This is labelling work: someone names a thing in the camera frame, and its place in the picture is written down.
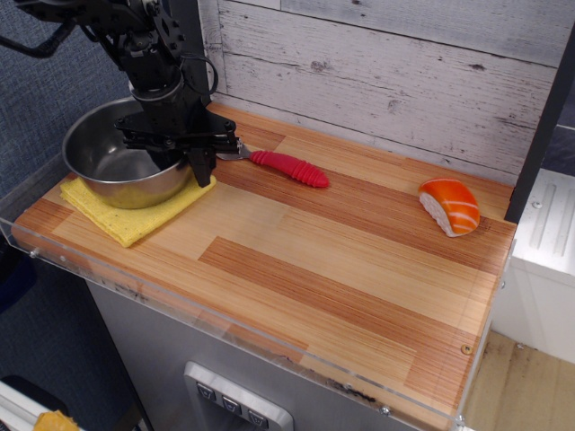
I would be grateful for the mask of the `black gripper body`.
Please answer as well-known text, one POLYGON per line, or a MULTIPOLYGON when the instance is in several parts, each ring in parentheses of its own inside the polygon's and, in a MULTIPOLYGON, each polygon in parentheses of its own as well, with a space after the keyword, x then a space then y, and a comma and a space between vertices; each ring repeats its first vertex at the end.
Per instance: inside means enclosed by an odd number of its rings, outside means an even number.
POLYGON ((238 154, 236 124, 209 111, 201 96, 186 85, 131 95, 135 112, 116 119, 114 126, 130 148, 153 152, 189 152, 207 148, 216 154, 238 154))

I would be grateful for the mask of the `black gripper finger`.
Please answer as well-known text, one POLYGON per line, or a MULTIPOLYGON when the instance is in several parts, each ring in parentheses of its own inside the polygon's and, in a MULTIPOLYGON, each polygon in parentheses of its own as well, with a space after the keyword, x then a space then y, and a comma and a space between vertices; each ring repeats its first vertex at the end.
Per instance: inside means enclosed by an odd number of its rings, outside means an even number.
POLYGON ((184 165, 183 153, 179 151, 154 152, 147 151, 149 161, 146 162, 148 171, 180 170, 184 165))
POLYGON ((211 183, 212 171, 216 168, 216 153, 210 147, 192 148, 187 153, 194 177, 201 188, 211 183))

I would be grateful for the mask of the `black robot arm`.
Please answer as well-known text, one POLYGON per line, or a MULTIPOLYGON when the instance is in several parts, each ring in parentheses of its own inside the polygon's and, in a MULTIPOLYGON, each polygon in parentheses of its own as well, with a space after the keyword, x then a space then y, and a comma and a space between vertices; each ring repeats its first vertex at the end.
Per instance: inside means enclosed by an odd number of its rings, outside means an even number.
POLYGON ((238 153, 235 123, 207 109, 218 79, 196 80, 189 63, 212 66, 184 49, 180 23, 159 1, 19 1, 28 15, 58 28, 36 47, 1 39, 2 46, 29 57, 51 57, 74 28, 100 44, 128 76, 140 110, 115 122, 130 149, 180 152, 197 183, 206 187, 219 153, 238 153))

